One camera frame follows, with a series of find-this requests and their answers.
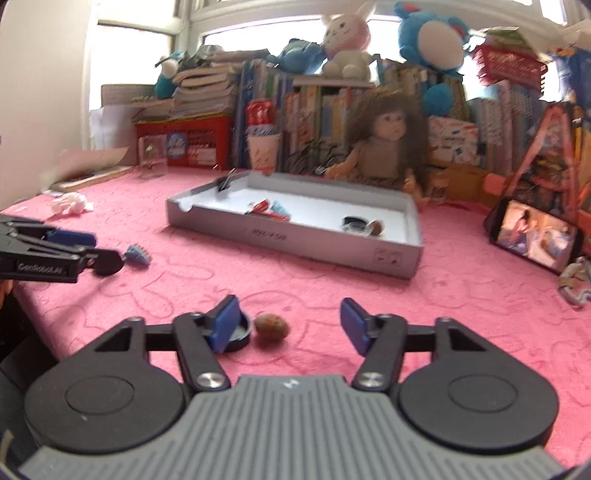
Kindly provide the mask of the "black round cap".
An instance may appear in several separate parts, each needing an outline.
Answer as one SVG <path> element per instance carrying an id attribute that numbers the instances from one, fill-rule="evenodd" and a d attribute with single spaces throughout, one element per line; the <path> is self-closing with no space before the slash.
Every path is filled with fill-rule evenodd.
<path id="1" fill-rule="evenodd" d="M 233 353 L 242 350 L 249 345 L 250 335 L 252 334 L 252 321 L 245 314 L 242 314 L 238 326 L 233 330 L 224 353 Z"/>
<path id="2" fill-rule="evenodd" d="M 345 216 L 342 218 L 342 230 L 349 233 L 363 233 L 367 230 L 369 222 L 366 219 L 356 216 Z"/>

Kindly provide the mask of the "brown walnut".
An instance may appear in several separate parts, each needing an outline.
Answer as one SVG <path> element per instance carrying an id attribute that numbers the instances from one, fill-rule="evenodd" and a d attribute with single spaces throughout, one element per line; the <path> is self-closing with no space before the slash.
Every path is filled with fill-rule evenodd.
<path id="1" fill-rule="evenodd" d="M 266 342 L 282 342 L 290 334 L 290 325 L 276 314 L 264 313 L 253 321 L 256 334 Z"/>
<path id="2" fill-rule="evenodd" d="M 367 225 L 366 231 L 370 236 L 380 236 L 384 231 L 384 223 L 374 220 Z"/>

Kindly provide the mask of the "black binder clip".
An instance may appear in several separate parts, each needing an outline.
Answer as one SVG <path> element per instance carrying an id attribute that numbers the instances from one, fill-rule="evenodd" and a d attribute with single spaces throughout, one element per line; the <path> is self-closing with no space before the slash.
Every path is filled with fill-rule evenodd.
<path id="1" fill-rule="evenodd" d="M 260 201 L 252 205 L 246 215 L 267 215 L 270 212 L 270 202 L 267 200 Z"/>
<path id="2" fill-rule="evenodd" d="M 235 168 L 232 168 L 224 176 L 217 178 L 215 180 L 215 186 L 216 186 L 217 192 L 221 193 L 225 190 L 228 190 L 228 188 L 231 186 L 231 182 L 233 181 L 233 178 L 235 178 L 236 174 L 238 174 L 238 170 L 236 170 Z"/>

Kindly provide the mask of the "light blue hair clip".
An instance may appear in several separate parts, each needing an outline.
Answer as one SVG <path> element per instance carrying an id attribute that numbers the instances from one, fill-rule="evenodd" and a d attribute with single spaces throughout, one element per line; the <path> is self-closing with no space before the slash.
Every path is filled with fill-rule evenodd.
<path id="1" fill-rule="evenodd" d="M 276 213 L 280 216 L 287 217 L 289 219 L 291 218 L 290 212 L 279 201 L 273 201 L 273 203 L 270 206 L 270 210 L 272 210 L 273 213 Z"/>

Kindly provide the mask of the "crumpled white tissue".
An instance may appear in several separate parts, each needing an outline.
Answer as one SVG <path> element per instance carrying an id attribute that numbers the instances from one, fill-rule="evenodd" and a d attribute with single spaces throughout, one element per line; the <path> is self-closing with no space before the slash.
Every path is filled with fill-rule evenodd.
<path id="1" fill-rule="evenodd" d="M 83 213 L 92 212 L 94 204 L 87 197 L 78 192 L 64 193 L 50 202 L 53 215 L 78 216 Z"/>

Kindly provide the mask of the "white shallow cardboard box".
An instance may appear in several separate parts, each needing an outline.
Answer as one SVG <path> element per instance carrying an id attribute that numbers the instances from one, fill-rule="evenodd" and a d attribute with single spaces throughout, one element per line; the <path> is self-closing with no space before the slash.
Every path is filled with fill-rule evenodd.
<path id="1" fill-rule="evenodd" d="M 290 222 L 246 215 L 263 200 L 279 201 Z M 228 190 L 215 180 L 167 199 L 171 226 L 287 254 L 411 279 L 424 241 L 413 199 L 398 191 L 318 177 L 243 171 Z M 384 223 L 380 236 L 342 230 L 342 218 Z"/>

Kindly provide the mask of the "black binder clip on box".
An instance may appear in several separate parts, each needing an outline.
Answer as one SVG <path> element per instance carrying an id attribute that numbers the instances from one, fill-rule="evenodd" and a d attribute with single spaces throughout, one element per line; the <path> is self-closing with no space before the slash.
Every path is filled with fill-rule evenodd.
<path id="1" fill-rule="evenodd" d="M 215 186 L 216 186 L 217 192 L 221 193 L 225 190 L 228 190 L 228 188 L 231 186 L 231 182 L 233 181 L 233 178 L 235 178 L 236 174 L 238 174 L 238 170 L 236 170 L 235 168 L 232 168 L 224 176 L 217 178 L 215 180 Z"/>

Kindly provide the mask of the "red plastic crate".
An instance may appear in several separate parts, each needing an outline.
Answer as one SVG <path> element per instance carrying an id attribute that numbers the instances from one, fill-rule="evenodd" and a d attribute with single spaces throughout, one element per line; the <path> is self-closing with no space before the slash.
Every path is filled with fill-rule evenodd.
<path id="1" fill-rule="evenodd" d="M 170 167 L 228 170 L 233 120 L 228 115 L 141 121 L 137 138 L 164 135 Z"/>

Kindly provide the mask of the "miniature black bicycle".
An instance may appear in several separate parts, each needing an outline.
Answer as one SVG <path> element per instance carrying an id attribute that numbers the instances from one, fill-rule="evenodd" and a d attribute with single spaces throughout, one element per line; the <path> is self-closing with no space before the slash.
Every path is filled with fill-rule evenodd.
<path id="1" fill-rule="evenodd" d="M 301 150 L 287 157 L 283 171 L 294 175 L 322 176 L 329 167 L 342 162 L 344 154 L 335 144 L 308 142 Z"/>

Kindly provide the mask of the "blue penguin plush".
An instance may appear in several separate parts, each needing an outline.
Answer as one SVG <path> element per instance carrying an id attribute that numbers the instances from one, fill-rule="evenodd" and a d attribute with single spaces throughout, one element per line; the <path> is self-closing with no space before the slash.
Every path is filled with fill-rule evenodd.
<path id="1" fill-rule="evenodd" d="M 154 97 L 158 100 L 170 98 L 176 86 L 173 78 L 179 73 L 184 58 L 184 52 L 173 52 L 167 57 L 161 57 L 155 64 L 160 69 L 158 79 L 154 86 Z"/>

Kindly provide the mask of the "white paper cup cat print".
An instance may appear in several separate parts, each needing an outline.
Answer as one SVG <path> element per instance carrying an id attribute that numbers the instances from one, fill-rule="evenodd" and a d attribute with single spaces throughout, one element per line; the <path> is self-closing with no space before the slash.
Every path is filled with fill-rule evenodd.
<path id="1" fill-rule="evenodd" d="M 278 134 L 250 135 L 247 139 L 250 169 L 267 176 L 276 172 L 280 141 L 281 137 Z"/>

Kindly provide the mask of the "brown-haired doll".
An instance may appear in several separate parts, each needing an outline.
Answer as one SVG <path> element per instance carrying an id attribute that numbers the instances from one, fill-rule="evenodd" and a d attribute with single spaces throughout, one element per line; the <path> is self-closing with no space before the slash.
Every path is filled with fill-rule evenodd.
<path id="1" fill-rule="evenodd" d="M 392 189 L 427 204 L 428 126 L 415 100 L 400 91 L 367 91 L 349 117 L 349 155 L 324 177 Z"/>

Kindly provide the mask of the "stack of books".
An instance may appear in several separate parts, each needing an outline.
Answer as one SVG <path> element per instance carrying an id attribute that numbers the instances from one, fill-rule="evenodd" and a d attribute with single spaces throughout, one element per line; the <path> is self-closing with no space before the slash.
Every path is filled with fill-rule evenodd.
<path id="1" fill-rule="evenodd" d="M 179 73 L 173 78 L 176 89 L 171 98 L 171 119 L 228 113 L 235 109 L 238 86 L 245 66 L 263 60 L 269 50 L 225 51 L 217 45 L 202 45 L 192 55 L 184 52 Z"/>

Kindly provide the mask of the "colourful white game box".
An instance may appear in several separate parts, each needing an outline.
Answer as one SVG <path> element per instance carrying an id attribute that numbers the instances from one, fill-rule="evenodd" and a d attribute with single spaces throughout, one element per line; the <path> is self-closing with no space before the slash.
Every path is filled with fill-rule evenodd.
<path id="1" fill-rule="evenodd" d="M 479 129 L 471 122 L 453 118 L 429 118 L 429 145 L 432 157 L 439 161 L 479 166 Z"/>

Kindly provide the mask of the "red Budweiser can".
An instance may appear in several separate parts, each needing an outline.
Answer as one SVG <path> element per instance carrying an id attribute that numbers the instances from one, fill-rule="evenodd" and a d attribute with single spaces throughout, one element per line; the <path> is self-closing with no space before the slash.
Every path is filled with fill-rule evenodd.
<path id="1" fill-rule="evenodd" d="M 276 134 L 276 108 L 270 99 L 250 101 L 245 113 L 247 136 Z"/>

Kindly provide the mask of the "smartphone playing video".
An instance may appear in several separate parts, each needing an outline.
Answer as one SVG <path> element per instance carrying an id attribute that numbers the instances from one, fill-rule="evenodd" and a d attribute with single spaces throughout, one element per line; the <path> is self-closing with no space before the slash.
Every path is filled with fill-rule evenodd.
<path id="1" fill-rule="evenodd" d="M 493 213 L 489 239 L 513 255 L 560 274 L 582 254 L 584 234 L 552 213 L 504 197 Z"/>

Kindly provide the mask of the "pink triangular dollhouse stand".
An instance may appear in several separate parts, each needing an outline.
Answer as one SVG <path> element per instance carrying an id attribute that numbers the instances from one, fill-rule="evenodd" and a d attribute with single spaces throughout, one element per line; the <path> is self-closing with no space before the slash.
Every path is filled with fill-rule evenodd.
<path id="1" fill-rule="evenodd" d="M 495 208 L 511 197 L 590 231 L 590 164 L 583 151 L 590 144 L 582 110 L 569 103 L 550 104 L 514 173 L 489 174 L 481 203 Z"/>

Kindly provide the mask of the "row of upright books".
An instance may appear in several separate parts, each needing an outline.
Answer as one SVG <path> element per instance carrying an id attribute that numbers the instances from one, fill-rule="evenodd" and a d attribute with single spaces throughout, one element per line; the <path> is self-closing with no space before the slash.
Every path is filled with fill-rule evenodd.
<path id="1" fill-rule="evenodd" d="M 539 92 L 510 80 L 468 99 L 458 77 L 392 60 L 377 63 L 377 84 L 287 72 L 287 60 L 242 66 L 232 162 L 250 165 L 250 135 L 277 135 L 280 172 L 322 175 L 370 136 L 378 110 L 398 101 L 402 144 L 422 141 L 435 164 L 513 173 L 548 107 Z"/>

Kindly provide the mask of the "blue whale plush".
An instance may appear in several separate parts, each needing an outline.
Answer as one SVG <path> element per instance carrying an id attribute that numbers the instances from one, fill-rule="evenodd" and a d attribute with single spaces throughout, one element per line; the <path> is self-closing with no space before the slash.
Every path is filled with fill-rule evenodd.
<path id="1" fill-rule="evenodd" d="M 315 42 L 293 38 L 277 56 L 269 55 L 266 61 L 281 71 L 296 75 L 312 75 L 327 59 L 325 49 Z"/>

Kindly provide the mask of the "pink white bunny plush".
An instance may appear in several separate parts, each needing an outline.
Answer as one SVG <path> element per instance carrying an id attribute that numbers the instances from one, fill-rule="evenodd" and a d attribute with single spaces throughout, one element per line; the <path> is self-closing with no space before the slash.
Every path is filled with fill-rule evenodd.
<path id="1" fill-rule="evenodd" d="M 328 58 L 322 65 L 322 75 L 331 79 L 370 81 L 373 56 L 367 53 L 370 44 L 368 19 L 375 10 L 376 3 L 367 1 L 356 13 L 322 16 L 325 25 L 322 46 Z"/>

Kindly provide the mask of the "small red basket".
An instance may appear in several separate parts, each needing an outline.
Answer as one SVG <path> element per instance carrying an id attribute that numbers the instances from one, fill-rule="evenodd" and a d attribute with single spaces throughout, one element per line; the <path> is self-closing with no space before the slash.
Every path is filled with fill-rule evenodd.
<path id="1" fill-rule="evenodd" d="M 534 57 L 482 44 L 473 50 L 472 59 L 478 67 L 480 81 L 486 86 L 507 80 L 543 92 L 548 67 Z"/>

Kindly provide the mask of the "blue white monster plush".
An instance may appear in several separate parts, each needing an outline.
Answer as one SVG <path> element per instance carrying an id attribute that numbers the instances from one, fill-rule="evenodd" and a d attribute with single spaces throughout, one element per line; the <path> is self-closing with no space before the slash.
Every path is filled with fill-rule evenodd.
<path id="1" fill-rule="evenodd" d="M 470 29 L 463 20 L 441 17 L 408 2 L 398 2 L 394 14 L 401 19 L 400 55 L 408 63 L 430 69 L 440 78 L 461 78 L 470 40 Z"/>

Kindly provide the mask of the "blue cardboard box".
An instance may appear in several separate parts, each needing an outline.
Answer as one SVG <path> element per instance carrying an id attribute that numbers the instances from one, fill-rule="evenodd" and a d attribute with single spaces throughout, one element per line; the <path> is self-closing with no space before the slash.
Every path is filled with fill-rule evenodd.
<path id="1" fill-rule="evenodd" d="M 590 117 L 590 52 L 578 47 L 557 49 L 553 54 L 566 96 Z"/>

